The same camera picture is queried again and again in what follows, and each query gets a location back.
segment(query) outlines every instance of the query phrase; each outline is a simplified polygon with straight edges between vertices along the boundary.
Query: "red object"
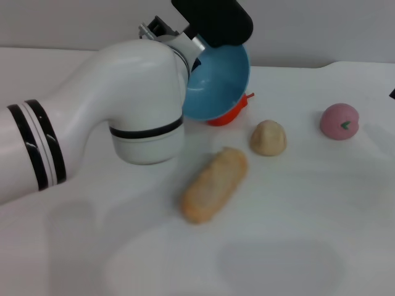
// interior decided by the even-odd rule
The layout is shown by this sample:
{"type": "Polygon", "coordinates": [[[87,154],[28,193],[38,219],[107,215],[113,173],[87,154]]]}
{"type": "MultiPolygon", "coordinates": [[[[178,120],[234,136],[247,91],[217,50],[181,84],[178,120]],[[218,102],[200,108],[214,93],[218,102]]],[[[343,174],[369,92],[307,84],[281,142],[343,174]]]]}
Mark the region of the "red object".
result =
{"type": "Polygon", "coordinates": [[[231,123],[239,115],[241,109],[248,105],[247,99],[253,96],[255,96],[254,93],[248,96],[243,94],[241,100],[228,113],[216,119],[209,120],[207,124],[212,126],[223,126],[231,123]]]}
{"type": "Polygon", "coordinates": [[[347,104],[335,104],[327,108],[322,115],[322,132],[334,140],[346,140],[353,137],[359,129],[359,114],[347,104]]]}

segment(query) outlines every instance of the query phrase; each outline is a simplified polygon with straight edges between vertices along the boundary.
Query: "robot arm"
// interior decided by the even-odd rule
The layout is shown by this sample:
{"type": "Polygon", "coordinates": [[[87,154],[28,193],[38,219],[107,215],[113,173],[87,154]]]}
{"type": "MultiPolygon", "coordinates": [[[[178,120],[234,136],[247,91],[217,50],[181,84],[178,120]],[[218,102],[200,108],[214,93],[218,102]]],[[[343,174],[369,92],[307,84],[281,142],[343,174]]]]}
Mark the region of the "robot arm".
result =
{"type": "Polygon", "coordinates": [[[163,22],[141,25],[148,40],[99,51],[48,97],[0,111],[0,204],[71,178],[102,121],[126,162],[148,165],[181,151],[186,85],[204,50],[198,33],[212,47],[242,44],[252,21],[235,0],[172,2],[189,22],[182,34],[163,22]],[[235,32],[229,32],[232,26],[235,32]]]}

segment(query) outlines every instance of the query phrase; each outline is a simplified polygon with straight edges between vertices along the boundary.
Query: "green leaf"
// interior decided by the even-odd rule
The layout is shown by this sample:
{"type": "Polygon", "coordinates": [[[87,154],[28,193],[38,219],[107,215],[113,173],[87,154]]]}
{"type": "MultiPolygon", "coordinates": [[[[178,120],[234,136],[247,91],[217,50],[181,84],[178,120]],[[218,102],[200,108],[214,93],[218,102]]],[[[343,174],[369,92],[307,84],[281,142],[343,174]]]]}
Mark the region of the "green leaf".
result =
{"type": "Polygon", "coordinates": [[[348,130],[348,125],[351,123],[351,121],[346,121],[341,124],[341,127],[344,128],[345,130],[348,130]]]}

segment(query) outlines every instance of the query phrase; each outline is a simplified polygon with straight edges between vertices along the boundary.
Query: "blue bowl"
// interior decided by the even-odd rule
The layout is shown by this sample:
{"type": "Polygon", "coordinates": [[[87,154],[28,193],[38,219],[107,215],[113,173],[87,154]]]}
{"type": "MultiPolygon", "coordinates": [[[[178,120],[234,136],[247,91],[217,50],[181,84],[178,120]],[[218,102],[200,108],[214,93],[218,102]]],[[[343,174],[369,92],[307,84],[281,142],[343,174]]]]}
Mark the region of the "blue bowl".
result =
{"type": "Polygon", "coordinates": [[[241,100],[249,81],[250,61],[243,45],[206,45],[199,60],[202,64],[191,74],[183,111],[194,120],[213,120],[241,100]]]}

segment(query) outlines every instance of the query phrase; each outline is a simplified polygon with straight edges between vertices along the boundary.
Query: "toy peach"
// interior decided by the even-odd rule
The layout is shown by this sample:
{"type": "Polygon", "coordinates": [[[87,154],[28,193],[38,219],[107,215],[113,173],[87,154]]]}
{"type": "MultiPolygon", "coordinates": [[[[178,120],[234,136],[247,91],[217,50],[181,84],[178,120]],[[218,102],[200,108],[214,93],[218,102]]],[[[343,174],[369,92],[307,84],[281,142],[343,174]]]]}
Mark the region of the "toy peach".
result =
{"type": "Polygon", "coordinates": [[[358,132],[358,120],[359,114],[355,108],[343,103],[335,104],[324,111],[320,128],[328,138],[346,140],[358,132]]]}

